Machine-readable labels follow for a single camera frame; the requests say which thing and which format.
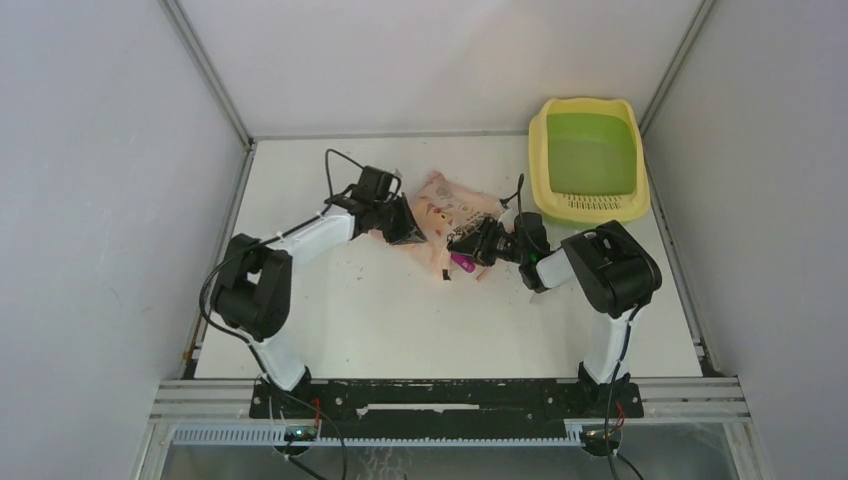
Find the magenta plastic scoop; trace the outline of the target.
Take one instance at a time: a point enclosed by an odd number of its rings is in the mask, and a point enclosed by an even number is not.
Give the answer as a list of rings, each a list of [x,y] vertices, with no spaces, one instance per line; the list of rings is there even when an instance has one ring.
[[[476,270],[476,265],[464,255],[451,252],[450,258],[453,263],[466,273],[473,273]]]

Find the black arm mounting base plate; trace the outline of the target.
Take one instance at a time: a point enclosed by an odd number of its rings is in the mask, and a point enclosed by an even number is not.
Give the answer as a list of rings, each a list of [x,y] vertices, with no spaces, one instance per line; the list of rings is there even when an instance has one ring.
[[[640,419],[639,387],[536,379],[311,380],[284,393],[258,380],[249,416],[303,420],[345,440],[528,440],[563,438],[569,421],[613,428]]]

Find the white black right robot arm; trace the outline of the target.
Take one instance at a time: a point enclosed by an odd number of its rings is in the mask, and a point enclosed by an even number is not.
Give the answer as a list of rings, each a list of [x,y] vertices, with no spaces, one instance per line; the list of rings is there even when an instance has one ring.
[[[662,286],[656,261],[620,222],[578,232],[553,248],[538,213],[518,214],[511,231],[487,216],[451,233],[447,250],[483,267],[497,261],[514,263],[525,286],[535,293],[577,281],[599,318],[579,366],[579,375],[589,381],[578,388],[579,406],[589,415],[602,416],[616,405],[613,384],[629,375],[626,363],[634,324]]]

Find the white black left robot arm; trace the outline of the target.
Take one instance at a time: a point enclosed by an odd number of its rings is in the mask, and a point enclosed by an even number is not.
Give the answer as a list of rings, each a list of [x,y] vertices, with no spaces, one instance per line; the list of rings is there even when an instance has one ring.
[[[389,245],[426,240],[402,192],[398,174],[372,166],[357,182],[330,195],[315,215],[267,239],[238,234],[201,287],[208,326],[243,342],[265,379],[276,386],[274,404],[290,417],[311,407],[309,369],[283,332],[297,269],[330,249],[378,232]]]

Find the pink cat litter bag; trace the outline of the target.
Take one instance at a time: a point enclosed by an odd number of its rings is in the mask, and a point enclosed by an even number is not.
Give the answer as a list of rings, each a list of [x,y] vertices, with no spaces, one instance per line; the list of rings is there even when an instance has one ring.
[[[390,248],[408,254],[431,277],[443,281],[449,281],[458,268],[447,249],[450,238],[484,217],[499,220],[506,212],[499,199],[452,182],[438,171],[428,175],[409,206],[425,241]]]

